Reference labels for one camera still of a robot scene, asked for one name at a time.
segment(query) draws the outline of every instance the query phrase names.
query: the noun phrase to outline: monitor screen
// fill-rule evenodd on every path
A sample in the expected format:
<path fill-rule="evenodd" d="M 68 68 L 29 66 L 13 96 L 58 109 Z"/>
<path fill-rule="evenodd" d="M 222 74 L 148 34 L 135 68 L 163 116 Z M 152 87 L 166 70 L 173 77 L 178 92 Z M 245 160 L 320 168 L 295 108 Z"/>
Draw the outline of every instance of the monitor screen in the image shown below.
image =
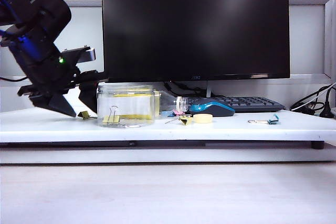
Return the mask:
<path fill-rule="evenodd" d="M 288 78 L 288 0 L 102 0 L 111 82 Z"/>

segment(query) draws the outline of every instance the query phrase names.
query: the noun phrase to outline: blue computer mouse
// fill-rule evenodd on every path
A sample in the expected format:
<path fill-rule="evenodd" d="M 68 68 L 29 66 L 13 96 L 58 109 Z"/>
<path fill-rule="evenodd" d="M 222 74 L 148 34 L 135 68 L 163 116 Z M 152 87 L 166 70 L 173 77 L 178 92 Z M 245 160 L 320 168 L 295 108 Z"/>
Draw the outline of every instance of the blue computer mouse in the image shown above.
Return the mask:
<path fill-rule="evenodd" d="M 214 98 L 192 99 L 189 112 L 194 114 L 211 114 L 212 116 L 232 116 L 235 110 L 226 102 L 218 101 Z"/>

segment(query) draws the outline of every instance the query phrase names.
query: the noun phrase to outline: white desk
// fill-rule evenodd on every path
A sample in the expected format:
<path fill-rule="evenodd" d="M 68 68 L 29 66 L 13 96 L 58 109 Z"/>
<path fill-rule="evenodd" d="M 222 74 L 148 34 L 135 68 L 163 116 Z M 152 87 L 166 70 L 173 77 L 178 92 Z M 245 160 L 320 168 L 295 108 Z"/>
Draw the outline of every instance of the white desk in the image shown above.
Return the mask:
<path fill-rule="evenodd" d="M 310 148 L 310 141 L 335 142 L 336 120 L 289 111 L 280 111 L 277 114 L 280 122 L 276 125 L 247 122 L 251 119 L 267 120 L 273 113 L 236 113 L 231 117 L 214 118 L 212 124 L 193 123 L 184 126 L 179 121 L 165 124 L 171 119 L 163 119 L 146 127 L 111 129 L 98 126 L 96 120 L 74 119 L 39 108 L 5 112 L 0 114 L 2 144 L 53 145 L 48 146 L 49 148 L 2 148 L 0 159 L 2 163 L 11 164 L 336 159 L 335 148 L 331 145 L 326 145 L 323 150 Z M 118 147 L 120 141 L 122 144 L 127 144 L 128 141 L 142 141 L 142 144 Z M 176 145 L 176 141 L 184 141 L 184 145 Z M 193 141 L 207 142 L 202 146 L 186 144 Z M 67 145 L 72 143 L 73 148 L 55 145 L 64 142 Z M 85 143 L 96 143 L 99 147 L 88 147 Z"/>

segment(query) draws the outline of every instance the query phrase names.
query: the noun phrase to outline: desk surface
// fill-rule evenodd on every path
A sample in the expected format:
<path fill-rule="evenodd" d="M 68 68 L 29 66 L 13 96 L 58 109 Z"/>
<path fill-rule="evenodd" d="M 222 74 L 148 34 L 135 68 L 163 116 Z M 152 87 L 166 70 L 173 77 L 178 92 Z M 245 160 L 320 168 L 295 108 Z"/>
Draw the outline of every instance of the desk surface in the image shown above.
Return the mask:
<path fill-rule="evenodd" d="M 336 163 L 0 167 L 1 223 L 334 224 Z"/>
<path fill-rule="evenodd" d="M 71 118 L 40 108 L 0 113 L 0 142 L 68 142 L 113 140 L 277 140 L 333 141 L 336 120 L 290 111 L 279 111 L 276 125 L 252 124 L 248 120 L 268 120 L 274 113 L 236 113 L 214 118 L 211 124 L 184 126 L 170 119 L 132 128 L 100 127 L 97 120 Z"/>

